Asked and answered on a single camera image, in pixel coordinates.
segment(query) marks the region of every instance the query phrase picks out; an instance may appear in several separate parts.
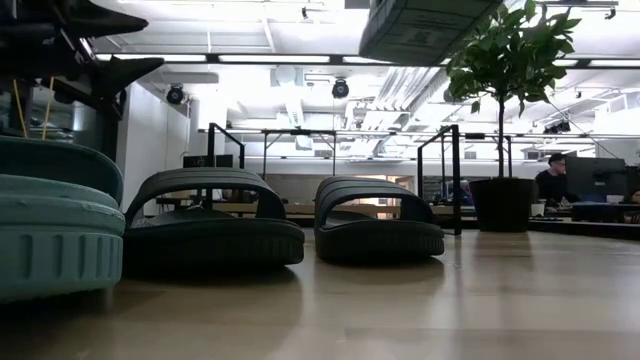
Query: fluorescent light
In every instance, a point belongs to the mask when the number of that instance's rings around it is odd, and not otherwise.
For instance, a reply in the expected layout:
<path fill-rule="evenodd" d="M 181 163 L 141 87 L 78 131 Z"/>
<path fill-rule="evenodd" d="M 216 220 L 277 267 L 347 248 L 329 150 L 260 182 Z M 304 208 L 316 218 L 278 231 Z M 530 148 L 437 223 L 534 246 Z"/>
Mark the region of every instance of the fluorescent light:
<path fill-rule="evenodd" d="M 98 54 L 99 60 L 109 61 L 112 56 L 121 60 L 163 58 L 167 62 L 206 62 L 206 55 L 189 54 Z"/>
<path fill-rule="evenodd" d="M 251 129 L 229 129 L 225 130 L 229 134 L 262 134 L 262 130 L 251 130 Z"/>
<path fill-rule="evenodd" d="M 359 56 L 345 56 L 342 58 L 342 61 L 347 64 L 393 64 L 389 61 L 367 59 Z"/>
<path fill-rule="evenodd" d="M 553 65 L 562 66 L 562 67 L 571 67 L 571 66 L 575 66 L 577 63 L 578 63 L 578 60 L 560 59 L 560 60 L 554 61 Z"/>
<path fill-rule="evenodd" d="M 327 74 L 304 74 L 305 81 L 326 81 L 332 82 L 335 80 L 335 76 Z"/>
<path fill-rule="evenodd" d="M 329 63 L 328 56 L 317 55 L 220 55 L 226 63 Z"/>
<path fill-rule="evenodd" d="M 120 4 L 160 4 L 160 5 L 206 5 L 206 6 L 216 6 L 216 5 L 232 5 L 232 6 L 246 6 L 246 5 L 254 5 L 254 6 L 269 6 L 269 5 L 278 5 L 278 6 L 311 6 L 310 8 L 316 9 L 324 6 L 322 2 L 307 2 L 307 1 L 280 1 L 280 0 L 118 0 Z"/>
<path fill-rule="evenodd" d="M 403 131 L 403 132 L 398 132 L 396 133 L 396 135 L 400 135 L 400 136 L 435 136 L 436 133 L 434 132 L 408 132 L 408 131 Z"/>
<path fill-rule="evenodd" d="M 391 135 L 390 131 L 337 131 L 336 135 Z"/>
<path fill-rule="evenodd" d="M 640 60 L 591 60 L 589 67 L 640 67 Z"/>

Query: air duct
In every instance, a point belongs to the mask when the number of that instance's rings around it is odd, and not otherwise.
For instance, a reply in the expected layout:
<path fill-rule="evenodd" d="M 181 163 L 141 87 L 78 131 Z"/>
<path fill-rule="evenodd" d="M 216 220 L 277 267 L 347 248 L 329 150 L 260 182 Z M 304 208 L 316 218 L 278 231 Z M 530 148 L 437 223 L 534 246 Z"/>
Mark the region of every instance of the air duct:
<path fill-rule="evenodd" d="M 278 66 L 273 73 L 277 83 L 285 89 L 285 108 L 289 116 L 289 123 L 294 129 L 301 129 L 304 124 L 302 99 L 298 85 L 302 84 L 302 71 L 293 66 Z M 296 150 L 313 150 L 313 139 L 308 136 L 296 136 Z"/>
<path fill-rule="evenodd" d="M 501 0 L 375 1 L 360 41 L 360 56 L 403 65 L 437 65 L 501 3 Z"/>

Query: computer monitor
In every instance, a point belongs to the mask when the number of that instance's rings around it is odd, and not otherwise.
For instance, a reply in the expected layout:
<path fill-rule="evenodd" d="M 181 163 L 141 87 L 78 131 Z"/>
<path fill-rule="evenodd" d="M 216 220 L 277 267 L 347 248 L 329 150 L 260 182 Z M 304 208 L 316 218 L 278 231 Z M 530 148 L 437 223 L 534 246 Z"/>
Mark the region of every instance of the computer monitor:
<path fill-rule="evenodd" d="M 640 167 L 627 166 L 627 190 L 629 193 L 640 189 Z"/>
<path fill-rule="evenodd" d="M 215 167 L 233 167 L 233 155 L 216 155 Z M 182 159 L 183 168 L 206 167 L 207 156 L 185 156 Z"/>
<path fill-rule="evenodd" d="M 570 194 L 598 197 L 627 195 L 627 170 L 623 159 L 566 157 L 567 190 Z"/>

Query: desk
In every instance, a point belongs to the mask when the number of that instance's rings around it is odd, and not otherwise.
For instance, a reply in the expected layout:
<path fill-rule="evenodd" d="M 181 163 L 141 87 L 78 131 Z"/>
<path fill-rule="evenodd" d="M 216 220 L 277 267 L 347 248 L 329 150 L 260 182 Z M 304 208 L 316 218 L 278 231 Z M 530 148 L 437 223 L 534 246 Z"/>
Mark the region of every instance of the desk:
<path fill-rule="evenodd" d="M 191 201 L 190 198 L 156 198 L 156 204 L 158 205 L 173 205 L 176 207 L 185 207 L 183 202 Z M 257 204 L 240 204 L 240 203 L 214 203 L 213 209 L 224 211 L 233 214 L 255 214 Z M 285 204 L 285 211 L 287 215 L 314 215 L 315 205 L 296 205 Z M 377 214 L 393 214 L 400 215 L 400 206 L 376 206 L 376 205 L 338 205 L 334 208 L 336 211 L 351 211 L 370 216 Z M 473 217 L 475 216 L 475 209 L 473 206 L 461 207 L 463 216 Z M 432 206 L 431 211 L 436 216 L 452 216 L 453 206 Z"/>
<path fill-rule="evenodd" d="M 571 221 L 529 221 L 529 230 L 567 235 L 640 240 L 640 225 Z"/>

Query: person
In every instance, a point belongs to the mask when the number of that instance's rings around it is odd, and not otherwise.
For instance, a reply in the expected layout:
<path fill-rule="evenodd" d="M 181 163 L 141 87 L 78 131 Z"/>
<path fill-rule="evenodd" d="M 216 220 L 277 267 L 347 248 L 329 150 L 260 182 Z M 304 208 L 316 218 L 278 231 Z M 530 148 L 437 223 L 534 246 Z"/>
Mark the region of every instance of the person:
<path fill-rule="evenodd" d="M 621 204 L 640 205 L 640 189 L 636 189 L 625 196 Z M 628 211 L 624 213 L 624 222 L 626 224 L 640 224 L 640 211 Z"/>
<path fill-rule="evenodd" d="M 640 205 L 640 188 L 632 191 L 629 195 L 625 196 L 622 200 L 622 204 Z"/>
<path fill-rule="evenodd" d="M 577 202 L 580 199 L 567 191 L 567 176 L 565 175 L 565 156 L 560 153 L 551 155 L 549 169 L 536 176 L 538 196 L 546 200 L 547 208 L 557 208 L 562 199 Z"/>

